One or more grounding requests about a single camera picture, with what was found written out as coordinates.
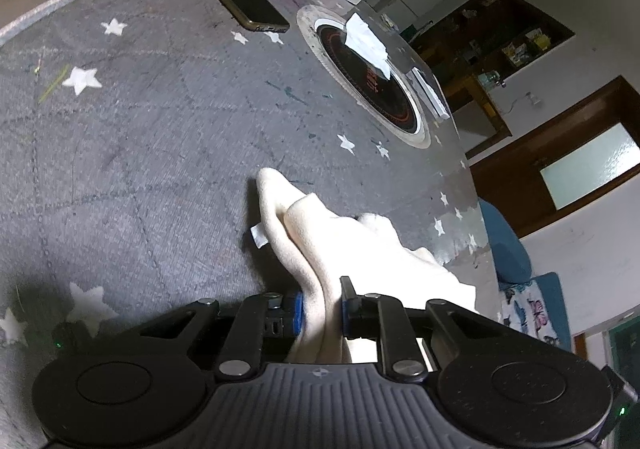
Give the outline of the cream white garment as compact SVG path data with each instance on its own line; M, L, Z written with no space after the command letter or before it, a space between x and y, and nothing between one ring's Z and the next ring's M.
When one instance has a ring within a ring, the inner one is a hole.
M303 327L289 362L352 361L342 333L342 277L361 294L393 296L408 308L446 299L475 309L475 287L440 265L426 247L404 247L387 217L337 215L275 169L260 169L256 184L262 236L303 292Z

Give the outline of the dark wooden side table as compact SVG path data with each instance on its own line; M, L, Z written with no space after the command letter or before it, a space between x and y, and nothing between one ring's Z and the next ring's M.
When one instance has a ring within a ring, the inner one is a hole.
M512 136L495 102L476 76L455 79L442 90L469 160Z

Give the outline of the blue covered sofa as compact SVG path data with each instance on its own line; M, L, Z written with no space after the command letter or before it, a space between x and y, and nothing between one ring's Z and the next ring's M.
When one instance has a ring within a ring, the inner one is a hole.
M500 290L500 322L534 339L572 351L560 278L534 274L521 240L495 206L480 200Z

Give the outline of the dark wall shelf unit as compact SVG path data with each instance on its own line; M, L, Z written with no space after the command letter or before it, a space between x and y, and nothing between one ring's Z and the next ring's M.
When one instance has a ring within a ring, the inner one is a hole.
M491 72L505 81L574 35L524 0L469 0L416 32L411 46L448 85Z

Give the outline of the round induction cooktop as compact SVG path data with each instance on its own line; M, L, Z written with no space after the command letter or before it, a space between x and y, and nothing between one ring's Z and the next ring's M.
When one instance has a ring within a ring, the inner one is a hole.
M422 102L405 74L371 66L346 46L346 20L329 9L306 5L296 14L303 38L332 78L386 130L416 149L431 146Z

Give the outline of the wooden door with glass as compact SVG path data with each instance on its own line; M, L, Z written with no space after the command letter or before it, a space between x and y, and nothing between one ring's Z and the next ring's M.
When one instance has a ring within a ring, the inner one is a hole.
M471 173L518 237L562 220L639 175L639 92L617 76Z

